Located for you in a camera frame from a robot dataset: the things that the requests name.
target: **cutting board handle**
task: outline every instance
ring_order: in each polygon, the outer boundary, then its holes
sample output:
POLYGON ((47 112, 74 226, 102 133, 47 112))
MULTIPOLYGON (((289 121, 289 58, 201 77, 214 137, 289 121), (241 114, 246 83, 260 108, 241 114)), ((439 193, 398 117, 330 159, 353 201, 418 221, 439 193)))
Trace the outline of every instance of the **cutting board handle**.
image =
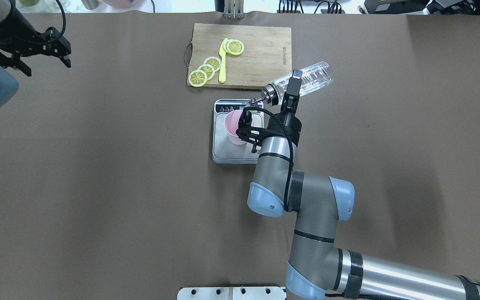
POLYGON ((186 63, 187 69, 190 67, 190 61, 188 59, 188 47, 190 47, 190 58, 192 58, 192 49, 194 49, 192 47, 192 39, 190 39, 190 42, 188 43, 188 45, 186 45, 186 49, 185 49, 185 63, 186 63))

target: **black tape band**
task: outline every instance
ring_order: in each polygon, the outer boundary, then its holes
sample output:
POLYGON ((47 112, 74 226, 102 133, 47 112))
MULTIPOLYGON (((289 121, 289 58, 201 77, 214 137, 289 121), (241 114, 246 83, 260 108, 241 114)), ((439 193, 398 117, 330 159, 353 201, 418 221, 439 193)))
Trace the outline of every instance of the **black tape band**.
POLYGON ((318 235, 305 233, 305 232, 299 231, 297 229, 294 229, 294 234, 297 234, 297 235, 299 235, 301 237, 304 237, 304 238, 307 238, 307 239, 316 240, 316 241, 325 242, 325 243, 334 243, 335 242, 335 239, 330 239, 330 238, 327 238, 327 237, 320 237, 318 235))
POLYGON ((287 158, 287 157, 284 156, 284 155, 277 154, 277 153, 265 152, 265 153, 259 155, 259 158, 261 158, 261 157, 263 157, 263 156, 275 156, 276 158, 278 157, 278 158, 280 158, 280 159, 284 159, 284 160, 290 162, 290 159, 289 159, 289 158, 287 158))
POLYGON ((351 270, 347 278, 347 285, 343 297, 346 299, 358 299, 360 296, 360 288, 362 288, 362 276, 364 275, 364 262, 362 254, 349 251, 351 260, 351 270))
POLYGON ((333 290, 338 290, 338 286, 340 285, 340 278, 342 277, 342 263, 343 263, 343 253, 342 249, 338 249, 338 273, 337 273, 337 281, 335 281, 335 286, 333 290))
POLYGON ((294 171, 290 180, 290 192, 288 193, 288 201, 284 203, 284 209, 288 212, 299 211, 301 206, 301 194, 303 194, 303 178, 305 173, 294 171))
POLYGON ((480 300, 479 290, 477 289, 476 283, 469 281, 464 276, 459 277, 462 285, 464 286, 464 291, 466 293, 466 300, 480 300))

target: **brown paper backdrop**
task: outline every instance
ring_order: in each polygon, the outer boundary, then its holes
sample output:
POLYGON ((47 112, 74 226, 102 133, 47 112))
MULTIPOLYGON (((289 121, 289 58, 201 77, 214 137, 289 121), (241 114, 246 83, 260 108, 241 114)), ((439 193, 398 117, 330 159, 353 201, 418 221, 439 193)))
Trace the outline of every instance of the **brown paper backdrop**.
MULTIPOLYGON (((26 15, 37 29, 59 15, 26 15)), ((219 13, 68 15, 72 68, 30 57, 0 110, 0 299, 175 299, 283 285, 295 216, 246 205, 253 165, 216 165, 212 104, 185 84, 194 23, 219 13)), ((301 99, 297 169, 354 183, 337 247, 480 279, 480 17, 272 15, 301 99)))

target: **cable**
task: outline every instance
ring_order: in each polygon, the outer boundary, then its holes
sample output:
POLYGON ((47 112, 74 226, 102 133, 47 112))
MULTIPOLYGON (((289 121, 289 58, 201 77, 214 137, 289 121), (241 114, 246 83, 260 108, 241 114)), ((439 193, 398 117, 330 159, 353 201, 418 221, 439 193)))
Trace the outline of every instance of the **cable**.
POLYGON ((314 13, 316 13, 316 12, 318 11, 318 8, 320 7, 320 5, 322 5, 322 3, 327 3, 327 10, 330 9, 330 7, 331 7, 331 2, 322 1, 322 2, 318 3, 318 6, 316 6, 316 9, 314 10, 314 13))
POLYGON ((335 11, 334 13, 341 14, 342 13, 342 6, 339 4, 337 0, 335 0, 335 11))
POLYGON ((294 13, 296 13, 298 11, 298 4, 299 6, 301 7, 301 13, 305 13, 303 11, 303 4, 301 4, 301 0, 295 0, 295 8, 294 8, 294 13))
MULTIPOLYGON (((5 33, 5 34, 8 34, 9 36, 11 36, 12 38, 15 38, 16 40, 19 40, 21 42, 25 42, 25 43, 29 43, 29 44, 33 44, 33 45, 48 45, 48 44, 51 44, 52 42, 57 42, 57 40, 59 40, 64 32, 66 31, 66 14, 64 12, 64 8, 63 8, 63 5, 60 3, 59 0, 55 0, 57 2, 57 4, 59 5, 59 8, 60 8, 60 12, 62 14, 62 30, 60 31, 59 35, 55 38, 52 38, 51 40, 48 40, 47 42, 34 42, 32 40, 25 40, 23 38, 20 38, 19 36, 16 36, 15 34, 12 34, 8 31, 6 31, 5 29, 2 29, 0 27, 0 31, 5 33)), ((15 2, 11 2, 11 6, 14 6, 15 7, 15 2)))
POLYGON ((288 199, 288 187, 290 186, 290 180, 292 178, 292 172, 294 171, 294 148, 292 146, 292 137, 288 133, 288 130, 286 129, 285 125, 282 123, 279 118, 275 116, 274 113, 270 112, 269 110, 265 110, 264 108, 256 107, 256 106, 246 106, 244 110, 256 110, 258 112, 263 112, 270 116, 270 118, 274 119, 274 121, 280 126, 282 129, 282 132, 284 133, 284 136, 286 140, 288 141, 288 150, 290 152, 290 161, 288 161, 288 175, 286 176, 286 186, 284 188, 284 196, 283 200, 286 203, 286 200, 288 199))
POLYGON ((335 0, 335 1, 333 2, 333 4, 331 5, 331 8, 329 8, 329 10, 327 11, 327 13, 335 13, 334 11, 335 11, 336 6, 337 6, 337 0, 335 0))
MULTIPOLYGON (((326 297, 328 298, 337 298, 337 297, 343 297, 344 294, 325 294, 326 297)), ((368 299, 368 300, 407 300, 404 298, 398 298, 398 297, 391 297, 391 296, 379 296, 379 295, 362 295, 360 294, 358 296, 360 299, 368 299)))

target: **digital kitchen scale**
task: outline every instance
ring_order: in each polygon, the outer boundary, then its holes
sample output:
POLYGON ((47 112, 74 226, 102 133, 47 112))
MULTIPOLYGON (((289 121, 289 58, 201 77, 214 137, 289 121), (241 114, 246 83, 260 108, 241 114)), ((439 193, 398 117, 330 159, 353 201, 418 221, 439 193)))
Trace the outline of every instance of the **digital kitchen scale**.
MULTIPOLYGON (((212 160, 215 163, 257 163, 260 148, 257 153, 251 153, 253 145, 245 143, 233 144, 225 131, 225 117, 233 110, 242 110, 248 104, 249 99, 219 99, 214 103, 213 110, 213 133, 212 133, 212 160)), ((251 111, 253 127, 264 127, 264 114, 255 110, 251 111)))

